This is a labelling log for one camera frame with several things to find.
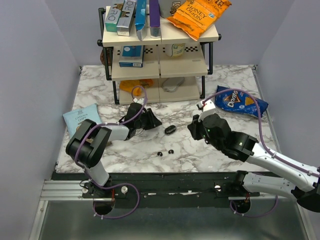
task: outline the honey dijon chip bag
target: honey dijon chip bag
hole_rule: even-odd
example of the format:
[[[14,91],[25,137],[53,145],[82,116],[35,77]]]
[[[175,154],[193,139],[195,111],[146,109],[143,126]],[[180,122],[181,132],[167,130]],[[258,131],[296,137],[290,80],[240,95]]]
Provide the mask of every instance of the honey dijon chip bag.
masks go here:
[[[167,19],[197,41],[230,5],[228,0],[187,0]]]

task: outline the shelf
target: shelf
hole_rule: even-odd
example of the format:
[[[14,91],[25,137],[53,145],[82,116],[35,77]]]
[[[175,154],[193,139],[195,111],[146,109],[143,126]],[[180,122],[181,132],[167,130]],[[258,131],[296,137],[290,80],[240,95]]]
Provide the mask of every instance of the shelf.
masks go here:
[[[112,80],[139,80],[139,79],[158,79],[158,47],[155,45],[147,45],[144,50],[143,67],[120,67],[120,46],[113,49],[112,58]]]
[[[166,79],[159,79],[159,96],[160,102],[176,102],[186,100],[197,100],[200,97],[196,78],[188,76],[175,92],[167,92],[162,88],[162,84]]]
[[[181,44],[194,43],[195,41],[189,37],[182,29],[177,28],[165,18],[160,18],[161,26],[161,43],[162,44]],[[219,39],[216,26],[213,24],[199,38],[197,42],[216,42]]]
[[[165,45],[159,45],[160,70],[162,78],[203,76],[208,74],[206,61],[197,42],[187,43],[181,56],[170,57]]]
[[[105,17],[108,15],[110,6],[105,8]],[[146,18],[147,26],[149,24],[149,16]],[[106,31],[104,27],[102,45],[104,47],[115,47],[115,46],[138,46],[138,45],[157,45],[161,44],[161,38],[151,38],[150,28],[146,30],[147,34],[143,41],[140,41],[137,37],[135,23],[133,22],[130,36],[118,36],[116,32]]]
[[[158,79],[153,79],[153,86],[148,87],[145,89],[146,95],[148,97],[148,103],[159,103],[160,96],[159,96],[159,81]],[[137,97],[137,99],[144,97],[145,94],[142,93],[141,96]],[[131,93],[119,90],[119,103],[121,105],[131,104],[132,97]]]

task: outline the marble countertop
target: marble countertop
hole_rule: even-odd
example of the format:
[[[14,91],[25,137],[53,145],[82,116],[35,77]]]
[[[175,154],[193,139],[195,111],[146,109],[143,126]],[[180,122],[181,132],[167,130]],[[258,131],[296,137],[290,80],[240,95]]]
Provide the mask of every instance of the marble countertop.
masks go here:
[[[201,78],[197,78],[201,89]],[[213,75],[206,76],[206,96],[216,91],[217,85],[239,88],[259,96],[258,88],[250,66],[215,65]],[[187,125],[192,116],[199,114],[198,100],[151,103],[153,113],[162,125],[143,131],[128,141],[113,141],[106,147],[101,159],[109,173],[166,173],[166,172],[233,172],[237,170],[264,171],[263,168],[227,158],[221,152],[207,145],[204,140],[193,140]],[[112,83],[106,80],[103,66],[84,66],[73,104],[73,110],[97,103],[103,122],[114,123],[127,112],[127,105],[115,105]],[[235,114],[217,109],[220,117],[226,119],[234,131],[245,132],[259,139],[258,120],[248,115]],[[175,125],[172,135],[165,135],[164,129]],[[266,144],[276,149],[266,116],[262,124]],[[65,152],[69,141],[66,131],[57,160],[57,173],[81,173],[82,170]]]

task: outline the black metal shelf frame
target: black metal shelf frame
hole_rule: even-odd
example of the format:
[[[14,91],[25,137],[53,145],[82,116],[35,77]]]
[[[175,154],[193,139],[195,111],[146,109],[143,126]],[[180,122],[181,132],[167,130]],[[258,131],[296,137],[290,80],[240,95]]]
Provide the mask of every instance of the black metal shelf frame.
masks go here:
[[[104,57],[104,68],[105,68],[105,78],[107,81],[112,81],[112,76],[109,72],[109,63],[108,63],[108,56],[107,54],[109,53],[109,59],[110,59],[110,67],[112,70],[112,57],[113,57],[113,50],[114,48],[111,47],[104,47],[103,43],[102,43],[102,39],[104,37],[104,28],[105,28],[105,24],[104,24],[104,14],[106,13],[106,9],[101,7],[99,8],[99,21],[100,21],[100,31],[101,31],[101,39],[99,39],[97,41],[97,45],[99,47],[102,47],[102,51],[103,51],[103,57]],[[204,59],[206,59],[206,54],[205,54],[205,45],[209,44],[209,69],[208,69],[208,75],[212,75],[214,70],[214,42],[201,42],[201,48],[202,48],[202,53],[204,56]],[[201,76],[201,86],[202,86],[202,90],[201,90],[201,95],[200,95],[200,99],[204,99],[206,97],[206,76]],[[116,82],[112,81],[112,86],[113,86],[113,97],[114,97],[114,103],[115,104],[119,104],[119,99],[118,99],[118,95],[117,95],[117,87],[116,87]]]

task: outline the gray wall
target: gray wall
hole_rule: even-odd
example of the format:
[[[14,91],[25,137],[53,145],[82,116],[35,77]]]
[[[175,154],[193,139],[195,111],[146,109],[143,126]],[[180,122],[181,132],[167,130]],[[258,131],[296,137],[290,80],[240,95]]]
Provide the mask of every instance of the gray wall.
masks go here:
[[[45,0],[79,65],[100,65],[98,8],[111,0]],[[257,64],[294,0],[232,0],[216,23],[214,64]]]
[[[320,166],[320,1],[296,0],[259,63],[281,151]],[[320,215],[312,214],[320,239]]]
[[[0,238],[25,240],[59,153],[79,67],[41,0],[2,1],[0,32]]]

